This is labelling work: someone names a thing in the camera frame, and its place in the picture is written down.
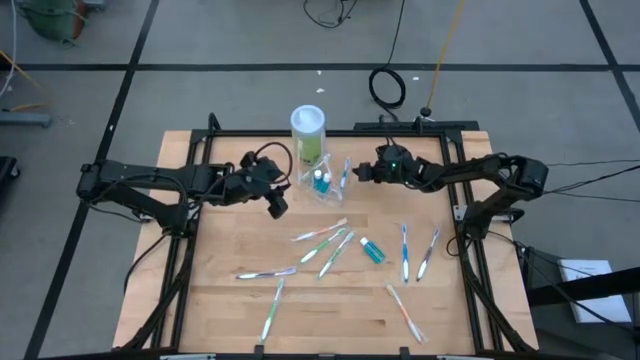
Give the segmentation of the white booklet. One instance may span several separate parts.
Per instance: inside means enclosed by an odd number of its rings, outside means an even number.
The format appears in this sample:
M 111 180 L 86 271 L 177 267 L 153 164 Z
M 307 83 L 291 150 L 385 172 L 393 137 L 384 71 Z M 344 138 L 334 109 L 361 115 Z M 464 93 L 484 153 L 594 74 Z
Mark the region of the white booklet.
M 583 279 L 590 276 L 605 275 L 612 272 L 608 260 L 560 259 L 557 261 L 561 278 L 564 282 Z M 574 319 L 579 324 L 603 323 L 585 308 L 595 312 L 614 323 L 632 322 L 629 311 L 621 295 L 604 298 L 581 300 L 578 304 L 570 304 Z

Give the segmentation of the purple toothbrush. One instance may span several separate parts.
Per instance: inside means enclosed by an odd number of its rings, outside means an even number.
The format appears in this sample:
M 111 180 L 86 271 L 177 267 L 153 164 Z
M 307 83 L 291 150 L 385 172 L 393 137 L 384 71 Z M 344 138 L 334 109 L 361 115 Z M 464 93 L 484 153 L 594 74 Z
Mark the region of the purple toothbrush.
M 420 266 L 418 268 L 417 274 L 416 274 L 416 281 L 420 282 L 421 279 L 424 277 L 425 273 L 426 273 L 426 269 L 428 266 L 428 263 L 431 259 L 431 256 L 433 254 L 433 252 L 435 251 L 435 247 L 440 239 L 440 233 L 441 233 L 441 229 L 439 227 L 437 227 L 434 232 L 433 232 L 433 236 L 432 236 L 432 241 L 431 244 L 429 245 L 426 254 L 422 260 L 422 262 L 420 263 Z
M 297 273 L 296 267 L 289 267 L 281 270 L 238 274 L 235 276 L 235 278 L 238 280 L 251 280 L 251 279 L 263 279 L 263 278 L 289 276 L 289 275 L 294 275 L 296 273 Z

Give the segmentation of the black bar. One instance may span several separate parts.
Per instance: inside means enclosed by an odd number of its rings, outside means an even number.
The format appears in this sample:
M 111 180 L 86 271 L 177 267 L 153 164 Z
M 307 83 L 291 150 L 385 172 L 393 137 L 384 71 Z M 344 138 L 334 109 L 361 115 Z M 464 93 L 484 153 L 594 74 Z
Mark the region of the black bar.
M 553 283 L 527 291 L 531 307 L 640 292 L 640 267 Z

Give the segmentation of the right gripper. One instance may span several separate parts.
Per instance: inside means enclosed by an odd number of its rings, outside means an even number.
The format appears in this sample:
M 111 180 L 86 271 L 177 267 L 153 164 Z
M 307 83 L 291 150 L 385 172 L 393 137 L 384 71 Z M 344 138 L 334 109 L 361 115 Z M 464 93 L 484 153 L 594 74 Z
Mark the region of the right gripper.
M 412 154 L 404 146 L 381 145 L 376 148 L 376 155 L 374 166 L 370 162 L 362 162 L 357 168 L 358 171 L 354 170 L 359 181 L 405 183 L 416 169 Z

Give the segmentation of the green wipes canister white lid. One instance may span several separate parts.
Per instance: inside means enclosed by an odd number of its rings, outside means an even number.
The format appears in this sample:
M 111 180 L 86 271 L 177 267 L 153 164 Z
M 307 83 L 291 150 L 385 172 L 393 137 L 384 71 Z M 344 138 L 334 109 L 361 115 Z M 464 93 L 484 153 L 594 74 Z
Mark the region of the green wipes canister white lid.
M 301 105 L 290 116 L 296 154 L 305 165 L 315 165 L 324 156 L 324 112 L 315 105 Z

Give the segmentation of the black back plate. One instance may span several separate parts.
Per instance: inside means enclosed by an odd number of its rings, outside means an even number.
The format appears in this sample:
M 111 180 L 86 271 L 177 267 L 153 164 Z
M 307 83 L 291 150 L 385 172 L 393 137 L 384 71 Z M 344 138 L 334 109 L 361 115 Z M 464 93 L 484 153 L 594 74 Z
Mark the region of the black back plate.
M 413 122 L 358 122 L 353 126 L 354 131 L 389 131 L 426 134 L 427 132 L 444 131 L 479 131 L 476 121 L 422 121 Z

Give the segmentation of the grey flat base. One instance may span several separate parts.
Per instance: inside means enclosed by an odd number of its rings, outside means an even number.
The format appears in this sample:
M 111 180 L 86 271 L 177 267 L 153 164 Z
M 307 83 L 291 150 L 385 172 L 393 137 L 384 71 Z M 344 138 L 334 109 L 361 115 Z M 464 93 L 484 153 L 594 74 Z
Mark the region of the grey flat base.
M 41 126 L 47 128 L 51 125 L 51 122 L 52 118 L 49 114 L 0 111 L 0 125 Z

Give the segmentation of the clear acrylic organizer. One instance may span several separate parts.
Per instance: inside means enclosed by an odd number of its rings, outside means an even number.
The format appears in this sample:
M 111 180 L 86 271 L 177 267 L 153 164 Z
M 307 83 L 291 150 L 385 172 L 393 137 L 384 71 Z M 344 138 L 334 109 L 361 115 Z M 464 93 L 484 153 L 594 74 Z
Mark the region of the clear acrylic organizer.
M 309 195 L 315 197 L 317 200 L 322 201 L 322 202 L 333 203 L 333 204 L 342 204 L 343 203 L 345 198 L 344 198 L 343 201 L 341 201 L 339 199 L 339 185 L 340 185 L 340 179 L 341 179 L 341 175 L 342 175 L 342 172 L 343 172 L 343 169 L 344 169 L 344 165 L 341 168 L 339 168 L 338 167 L 338 162 L 331 155 L 330 167 L 331 167 L 331 171 L 332 171 L 332 179 L 331 179 L 331 186 L 330 186 L 329 192 L 327 194 L 322 194 L 319 190 L 315 190 L 314 187 L 310 186 L 309 184 L 303 184 L 298 180 L 298 175 L 299 175 L 300 171 L 302 170 L 302 168 L 304 166 L 308 166 L 308 165 L 305 165 L 304 163 L 302 163 L 300 161 L 300 159 L 298 158 L 297 182 L 298 182 L 299 186 L 306 193 L 308 193 Z

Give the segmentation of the green sack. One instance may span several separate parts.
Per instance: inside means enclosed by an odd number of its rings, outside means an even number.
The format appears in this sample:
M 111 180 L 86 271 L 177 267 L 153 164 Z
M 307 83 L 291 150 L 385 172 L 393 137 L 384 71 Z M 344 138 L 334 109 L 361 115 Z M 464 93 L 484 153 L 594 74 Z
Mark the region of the green sack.
M 18 8 L 36 34 L 60 44 L 75 46 L 88 22 L 83 0 L 21 0 Z

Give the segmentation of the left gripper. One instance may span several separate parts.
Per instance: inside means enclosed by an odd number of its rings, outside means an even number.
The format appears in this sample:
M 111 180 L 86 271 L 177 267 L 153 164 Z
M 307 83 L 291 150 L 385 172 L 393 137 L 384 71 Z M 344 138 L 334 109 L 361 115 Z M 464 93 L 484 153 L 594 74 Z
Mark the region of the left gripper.
M 291 187 L 288 180 L 279 180 L 283 172 L 268 157 L 259 157 L 253 165 L 244 167 L 227 178 L 227 202 L 246 203 L 266 198 L 268 212 L 273 219 L 281 218 L 288 210 L 283 195 Z

